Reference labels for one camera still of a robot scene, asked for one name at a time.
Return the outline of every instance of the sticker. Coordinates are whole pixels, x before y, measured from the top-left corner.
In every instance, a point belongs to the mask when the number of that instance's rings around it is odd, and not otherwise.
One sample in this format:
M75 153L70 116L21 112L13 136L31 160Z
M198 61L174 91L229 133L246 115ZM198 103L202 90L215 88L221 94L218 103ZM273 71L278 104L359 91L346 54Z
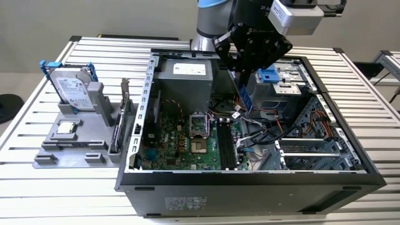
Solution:
M241 106L239 106L239 105L235 105L235 106L234 106L234 110L238 111L239 109L241 109Z
M93 109L83 83L77 78L57 77L57 83L67 103L77 109Z
M174 63L173 74L205 75L203 64Z
M233 117L233 119L235 119L237 117L239 117L239 112L233 113L231 117Z
M71 144L57 144L58 147L71 147Z
M206 197L163 197L166 210L202 210Z

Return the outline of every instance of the robotic arm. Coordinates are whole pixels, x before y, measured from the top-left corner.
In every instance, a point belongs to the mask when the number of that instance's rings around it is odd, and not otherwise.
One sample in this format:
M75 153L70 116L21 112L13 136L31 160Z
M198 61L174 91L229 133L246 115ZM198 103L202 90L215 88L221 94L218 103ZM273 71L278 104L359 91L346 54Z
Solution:
M237 86L250 74L266 69L291 49L285 35L311 35L322 17L341 16L339 5L317 5L317 0L198 0L197 36L191 50L214 51ZM237 54L233 56L230 43Z

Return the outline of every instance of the aluminum extrusion table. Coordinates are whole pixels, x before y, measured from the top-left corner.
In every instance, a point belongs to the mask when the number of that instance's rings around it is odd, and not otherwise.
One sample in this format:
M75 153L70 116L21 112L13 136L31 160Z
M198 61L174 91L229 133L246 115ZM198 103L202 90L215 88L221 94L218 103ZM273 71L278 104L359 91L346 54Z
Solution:
M189 43L82 37L67 42L57 61L90 61L113 102L121 99L119 79L129 78L137 102L150 48L189 49ZM137 217L113 190L117 168L31 168L58 112L57 94L42 79L0 138L0 224L400 224L400 116L345 54L294 47L287 55L307 57L387 186L326 216Z

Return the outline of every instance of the ram slot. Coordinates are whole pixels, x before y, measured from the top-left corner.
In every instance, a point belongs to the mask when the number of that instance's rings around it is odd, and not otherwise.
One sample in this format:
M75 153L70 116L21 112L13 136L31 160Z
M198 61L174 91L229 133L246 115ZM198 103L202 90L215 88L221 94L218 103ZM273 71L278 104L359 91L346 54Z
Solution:
M217 136L219 149L219 167L221 169L233 170L235 168L235 158L233 152L229 122L217 123Z

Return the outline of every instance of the wire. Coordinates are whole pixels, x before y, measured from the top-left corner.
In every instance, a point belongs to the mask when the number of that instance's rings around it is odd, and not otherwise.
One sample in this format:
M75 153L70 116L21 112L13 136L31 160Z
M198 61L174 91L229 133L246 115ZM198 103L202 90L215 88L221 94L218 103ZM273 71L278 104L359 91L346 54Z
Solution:
M389 75L390 73L386 73L373 84L373 86L375 86L375 84Z
M391 104L391 102L394 101L397 95L394 94L393 97L389 99L389 103Z
M325 113L322 113L321 111L311 111L310 114L309 114L309 124L306 126L306 129L302 133L302 136L309 132L310 128L311 128L311 125L313 125L313 115L317 115L317 118L322 117L322 116L326 116ZM326 133L326 136L327 137L333 137L333 133L329 129L329 126L327 126L327 123L325 121L319 121L321 123L321 126L323 127L323 130L325 130L325 133Z
M277 116L277 110L275 109L270 109L270 110L259 109L259 111L274 112L274 120L275 120L277 126L279 127L279 132L282 133L282 129L281 129L281 125L279 125L279 119L278 119L278 116Z
M342 7L345 7L345 5L347 4L347 0L339 0L339 4L342 5Z
M299 126L291 126L283 133L281 133L279 135L277 135L277 136L275 136L274 138L271 138L270 140L262 141L262 142L259 142L259 141L258 141L258 142L253 142L253 144L251 144L250 146L242 147L242 148L249 148L249 147L254 146L255 144L257 144L257 145L269 145L269 144L271 144L275 140L283 138L283 137L291 132L291 130L294 130L294 129L297 129L297 130L299 131L299 133L302 133L302 129L301 129Z
M265 158L265 156L262 156L251 165L250 165L250 170L253 170L254 165Z
M211 111L210 109L207 109L207 111L210 111L211 114L215 114L215 115L230 116L230 114L226 114L226 113L218 113L218 112Z
M253 151L246 151L247 153L251 153L251 154L254 154L255 156L258 156L258 157L263 157L262 155L258 155L255 152L253 152Z
M181 106L179 104L174 101L174 100L163 100L161 103L165 103L165 102L171 102L177 105L178 109L179 109L179 119L181 119L181 122L183 123L183 119L182 119L182 110L181 110Z

